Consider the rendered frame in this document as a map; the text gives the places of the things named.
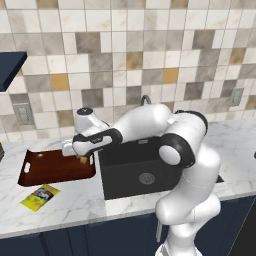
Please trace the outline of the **brown wooden tray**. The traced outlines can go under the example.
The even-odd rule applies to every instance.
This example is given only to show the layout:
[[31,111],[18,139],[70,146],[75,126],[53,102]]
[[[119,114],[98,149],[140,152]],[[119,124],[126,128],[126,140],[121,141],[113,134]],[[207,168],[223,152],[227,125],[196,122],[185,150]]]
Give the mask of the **brown wooden tray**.
[[61,150],[26,151],[18,184],[23,187],[92,178],[96,174],[94,156],[81,163]]

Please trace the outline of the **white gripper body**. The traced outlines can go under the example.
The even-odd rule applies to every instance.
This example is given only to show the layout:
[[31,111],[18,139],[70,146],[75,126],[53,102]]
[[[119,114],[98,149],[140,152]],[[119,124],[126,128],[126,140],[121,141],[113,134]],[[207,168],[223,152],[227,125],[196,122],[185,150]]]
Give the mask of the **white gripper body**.
[[77,155],[77,153],[73,149],[72,139],[62,141],[62,155],[64,157]]

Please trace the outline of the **yellow green packet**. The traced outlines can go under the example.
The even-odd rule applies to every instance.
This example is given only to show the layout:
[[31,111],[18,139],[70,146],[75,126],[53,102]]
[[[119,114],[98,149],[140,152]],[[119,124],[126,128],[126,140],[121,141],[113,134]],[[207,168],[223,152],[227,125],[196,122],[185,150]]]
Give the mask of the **yellow green packet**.
[[37,212],[42,206],[44,206],[49,200],[59,193],[59,190],[48,185],[44,184],[24,200],[21,201],[21,204],[33,212]]

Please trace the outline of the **grey wall outlet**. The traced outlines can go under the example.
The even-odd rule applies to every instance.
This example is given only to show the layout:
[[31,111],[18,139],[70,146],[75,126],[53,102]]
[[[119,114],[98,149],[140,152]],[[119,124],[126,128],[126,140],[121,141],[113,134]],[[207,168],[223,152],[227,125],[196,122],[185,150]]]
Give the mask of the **grey wall outlet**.
[[18,103],[13,105],[18,123],[23,125],[33,125],[34,119],[29,103]]
[[235,107],[240,104],[242,95],[243,95],[243,88],[236,88],[233,90],[232,97],[231,97],[231,106]]

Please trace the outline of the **black sink basin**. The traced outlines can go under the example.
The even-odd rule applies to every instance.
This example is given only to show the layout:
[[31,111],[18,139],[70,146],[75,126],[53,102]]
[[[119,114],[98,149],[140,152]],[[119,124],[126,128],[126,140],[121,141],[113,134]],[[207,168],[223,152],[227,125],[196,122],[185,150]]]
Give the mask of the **black sink basin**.
[[175,188],[183,169],[161,160],[157,148],[159,140],[159,137],[151,137],[98,152],[106,200]]

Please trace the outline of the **dark blue wall cupboard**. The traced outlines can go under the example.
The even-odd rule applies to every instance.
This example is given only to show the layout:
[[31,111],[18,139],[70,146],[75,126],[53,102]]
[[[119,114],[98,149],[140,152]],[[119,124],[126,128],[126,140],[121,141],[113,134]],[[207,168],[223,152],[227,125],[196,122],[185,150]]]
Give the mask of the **dark blue wall cupboard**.
[[0,92],[8,89],[26,59],[26,52],[0,52]]

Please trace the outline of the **dark blue cabinet door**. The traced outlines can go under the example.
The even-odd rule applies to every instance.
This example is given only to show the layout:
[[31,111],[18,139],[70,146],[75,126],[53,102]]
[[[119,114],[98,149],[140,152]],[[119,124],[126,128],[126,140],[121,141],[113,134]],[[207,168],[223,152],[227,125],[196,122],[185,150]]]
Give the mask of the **dark blue cabinet door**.
[[40,238],[49,256],[89,256],[87,237],[82,226],[43,232]]
[[90,256],[155,256],[156,231],[154,213],[88,224]]
[[203,256],[229,256],[256,196],[221,202],[220,213],[197,233],[195,245]]
[[0,239],[0,256],[45,256],[38,234]]

